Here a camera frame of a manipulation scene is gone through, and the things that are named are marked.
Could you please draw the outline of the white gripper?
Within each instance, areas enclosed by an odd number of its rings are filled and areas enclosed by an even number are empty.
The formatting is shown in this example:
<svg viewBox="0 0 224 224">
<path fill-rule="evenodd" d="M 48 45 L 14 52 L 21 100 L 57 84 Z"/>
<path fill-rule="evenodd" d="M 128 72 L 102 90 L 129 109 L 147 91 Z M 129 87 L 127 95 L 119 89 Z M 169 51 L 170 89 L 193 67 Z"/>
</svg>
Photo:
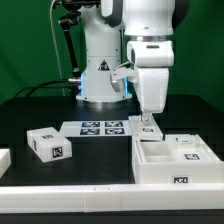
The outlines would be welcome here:
<svg viewBox="0 0 224 224">
<path fill-rule="evenodd" d="M 134 65 L 137 73 L 134 89 L 138 97 L 145 125 L 152 123 L 151 113 L 161 113 L 164 110 L 169 68 L 174 63 L 174 53 L 171 41 L 140 42 L 129 41 L 127 58 Z"/>
</svg>

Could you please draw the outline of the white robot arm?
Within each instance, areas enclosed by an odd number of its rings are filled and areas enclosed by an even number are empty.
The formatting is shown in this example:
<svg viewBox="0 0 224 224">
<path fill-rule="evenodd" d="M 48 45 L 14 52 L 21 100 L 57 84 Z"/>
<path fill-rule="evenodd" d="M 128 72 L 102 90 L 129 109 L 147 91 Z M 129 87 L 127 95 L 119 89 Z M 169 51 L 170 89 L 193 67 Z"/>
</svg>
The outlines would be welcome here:
<svg viewBox="0 0 224 224">
<path fill-rule="evenodd" d="M 87 64 L 77 99 L 88 104 L 121 102 L 131 82 L 141 122 L 164 110 L 171 36 L 184 20 L 190 0 L 84 0 L 78 9 L 84 26 Z"/>
</svg>

